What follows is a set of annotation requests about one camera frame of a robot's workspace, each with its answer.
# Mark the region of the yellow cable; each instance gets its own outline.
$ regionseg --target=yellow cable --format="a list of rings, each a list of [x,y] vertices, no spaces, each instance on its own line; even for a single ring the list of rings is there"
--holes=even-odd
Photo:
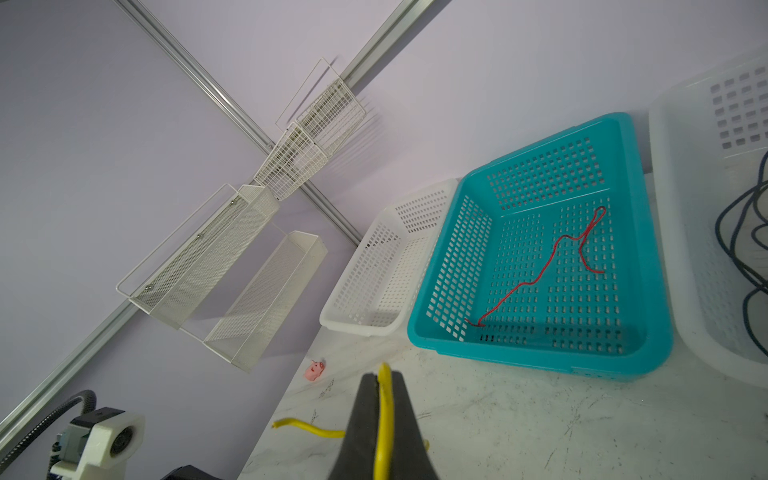
[[[296,427],[298,429],[306,430],[309,433],[312,433],[314,435],[317,435],[319,437],[323,437],[326,439],[343,439],[344,438],[344,431],[343,430],[323,430],[318,429],[314,425],[310,425],[307,422],[302,422],[299,419],[280,419],[277,420],[272,424],[273,429],[278,429],[280,427],[283,427],[285,425],[291,425],[292,427]]]
[[[379,434],[373,461],[373,480],[389,480],[389,463],[395,445],[395,398],[392,394],[392,370],[379,367]]]

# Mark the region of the marble surface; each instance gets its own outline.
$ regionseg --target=marble surface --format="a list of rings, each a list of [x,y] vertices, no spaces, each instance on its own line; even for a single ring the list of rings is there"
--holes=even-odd
[[[308,382],[303,372],[319,359],[326,370]],[[618,383],[440,356],[402,330],[365,338],[323,328],[273,420],[345,429],[360,376],[381,362],[404,375],[442,480],[768,478],[768,390],[723,376],[679,337],[662,367]],[[267,427],[239,480],[325,479],[340,445]]]

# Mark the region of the white plastic basket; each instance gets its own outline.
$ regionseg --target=white plastic basket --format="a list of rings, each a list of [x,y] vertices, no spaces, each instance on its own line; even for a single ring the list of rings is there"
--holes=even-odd
[[[276,122],[280,128],[287,125],[286,131],[255,183],[271,188],[277,200],[285,199],[328,163],[365,116],[366,109],[321,58]]]
[[[408,318],[457,185],[432,185],[376,217],[323,307],[321,325],[389,335]]]
[[[756,184],[768,147],[768,47],[662,95],[650,109],[650,140],[677,330],[714,368],[768,388],[768,358],[743,324],[742,301],[753,287],[720,249],[714,233],[720,212]],[[737,216],[729,215],[730,223],[723,225],[726,237]],[[752,227],[742,229],[746,241],[737,252],[766,275],[768,255],[749,239]],[[768,304],[755,298],[750,323],[764,345],[767,316]]]
[[[203,344],[249,372],[326,253],[328,250],[317,235],[288,233]]]
[[[279,208],[266,187],[224,185],[121,280],[117,291],[178,329]]]

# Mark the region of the red string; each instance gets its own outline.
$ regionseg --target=red string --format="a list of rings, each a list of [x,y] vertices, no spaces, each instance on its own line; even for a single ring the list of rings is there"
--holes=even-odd
[[[603,212],[598,217],[598,212],[602,210]],[[552,262],[552,259],[554,258],[554,254],[558,251],[558,244],[560,243],[560,240],[563,240],[564,238],[570,238],[573,241],[581,240],[581,244],[578,247],[578,254],[581,256],[581,262],[584,264],[584,266],[592,273],[605,273],[605,270],[594,270],[587,264],[587,259],[584,258],[584,253],[581,251],[584,248],[584,244],[587,243],[587,237],[589,237],[589,233],[592,231],[593,228],[595,228],[598,223],[600,223],[600,220],[603,220],[603,217],[605,216],[606,209],[605,207],[598,207],[594,209],[594,214],[592,215],[592,220],[589,221],[589,224],[587,225],[587,228],[584,229],[583,232],[581,232],[581,235],[578,237],[572,237],[570,235],[561,235],[560,238],[558,238],[558,241],[554,242],[554,247],[552,248],[552,255],[549,256],[549,260],[547,260],[547,263],[544,265],[544,268],[541,269],[541,272],[539,272],[538,276],[536,277],[536,280],[532,282],[522,282],[519,283],[515,288],[513,288],[509,293],[507,293],[507,296],[502,298],[502,301],[496,304],[495,307],[490,309],[488,312],[486,312],[485,315],[480,317],[480,320],[478,320],[477,325],[470,322],[468,319],[464,319],[465,322],[467,322],[469,325],[472,326],[485,326],[485,324],[482,322],[485,317],[492,314],[499,308],[506,300],[510,297],[515,291],[517,291],[518,288],[524,285],[533,285],[536,282],[538,282],[541,279],[541,276],[544,275],[544,271],[546,271],[549,264]]]

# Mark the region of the basket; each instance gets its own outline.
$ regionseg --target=basket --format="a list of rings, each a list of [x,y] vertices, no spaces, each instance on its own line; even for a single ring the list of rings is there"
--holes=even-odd
[[[121,280],[117,291],[178,329],[279,207],[268,188],[224,185]]]
[[[376,217],[323,307],[321,325],[389,335],[408,318],[457,183],[427,187]]]
[[[584,255],[563,234],[594,212]],[[640,155],[627,114],[609,114],[499,158],[458,186],[408,325],[438,353],[630,380],[669,355],[672,334]]]
[[[743,321],[742,302],[753,287],[714,234],[720,212],[756,184],[768,147],[768,47],[662,95],[650,109],[650,139],[657,200],[664,206],[659,221],[677,330],[714,368],[768,387],[768,357],[757,349]],[[726,237],[737,216],[726,218]],[[749,238],[754,222],[751,214],[737,252],[765,275],[768,256]],[[768,345],[768,304],[756,298],[749,309],[755,334]]]
[[[318,85],[322,91],[307,105],[305,100]],[[253,178],[255,183],[284,200],[328,163],[365,116],[365,108],[321,58],[276,122],[280,128],[287,123],[286,131]]]
[[[317,235],[288,233],[203,344],[249,372],[326,253],[328,250]]]

